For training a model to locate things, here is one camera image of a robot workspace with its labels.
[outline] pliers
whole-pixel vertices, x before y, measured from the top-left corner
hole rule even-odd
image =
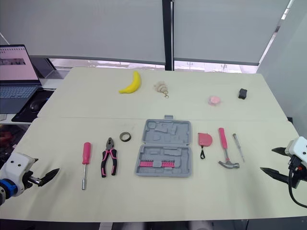
[[[106,142],[106,150],[102,152],[101,177],[106,177],[106,161],[109,155],[111,155],[113,161],[112,176],[116,174],[116,168],[117,168],[116,153],[117,151],[114,149],[114,141],[112,138],[109,138]]]

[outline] tool case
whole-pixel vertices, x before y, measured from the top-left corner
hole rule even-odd
[[[191,174],[189,147],[191,123],[173,120],[146,120],[142,141],[136,161],[135,173],[139,176],[188,177]]]

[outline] yellow banana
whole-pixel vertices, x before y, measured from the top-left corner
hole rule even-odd
[[[136,91],[141,85],[141,76],[138,73],[138,71],[133,72],[133,81],[131,85],[129,85],[127,88],[120,90],[119,93],[132,93]]]

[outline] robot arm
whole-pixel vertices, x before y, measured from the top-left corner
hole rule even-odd
[[[292,200],[296,204],[307,208],[307,205],[297,202],[292,193],[292,188],[297,188],[301,180],[307,182],[307,140],[304,137],[298,137],[290,141],[286,148],[279,147],[272,149],[272,151],[291,157],[288,163],[289,175],[282,175],[277,170],[270,168],[261,169],[275,180],[288,184],[289,194]]]
[[[22,153],[13,152],[11,154],[0,173],[0,205],[11,196],[19,196],[32,187],[32,183],[43,186],[51,181],[59,171],[59,169],[54,169],[41,179],[35,178],[30,168],[36,161],[38,159]]]

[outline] laptop keyboard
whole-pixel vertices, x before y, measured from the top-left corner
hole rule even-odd
[[[0,98],[28,98],[36,87],[1,87]]]

